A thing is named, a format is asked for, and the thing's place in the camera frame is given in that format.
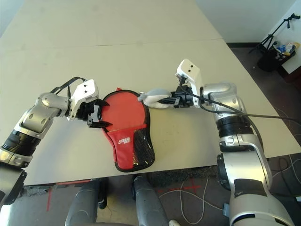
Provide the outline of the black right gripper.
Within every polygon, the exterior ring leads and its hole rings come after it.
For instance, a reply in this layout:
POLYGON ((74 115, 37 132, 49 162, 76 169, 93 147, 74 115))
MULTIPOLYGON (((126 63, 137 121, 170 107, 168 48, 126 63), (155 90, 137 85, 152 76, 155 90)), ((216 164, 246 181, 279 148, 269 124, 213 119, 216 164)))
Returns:
POLYGON ((173 105, 175 108, 188 108, 194 105, 190 86, 178 86, 176 91, 170 93, 171 97, 163 98, 159 102, 165 105, 173 105))

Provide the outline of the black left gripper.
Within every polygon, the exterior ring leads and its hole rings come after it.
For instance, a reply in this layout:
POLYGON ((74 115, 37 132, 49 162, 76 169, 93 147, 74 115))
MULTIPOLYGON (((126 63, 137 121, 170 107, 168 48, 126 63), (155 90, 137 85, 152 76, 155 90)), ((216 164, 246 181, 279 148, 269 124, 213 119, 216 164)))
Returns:
POLYGON ((86 121, 87 125, 89 125, 90 128, 106 128, 110 125, 112 125, 109 122, 106 121, 93 121, 92 119, 92 114, 95 111, 95 105, 96 106, 109 106, 106 101, 101 100, 101 99, 96 99, 94 102, 86 103, 83 102, 80 105, 79 108, 79 119, 86 121))

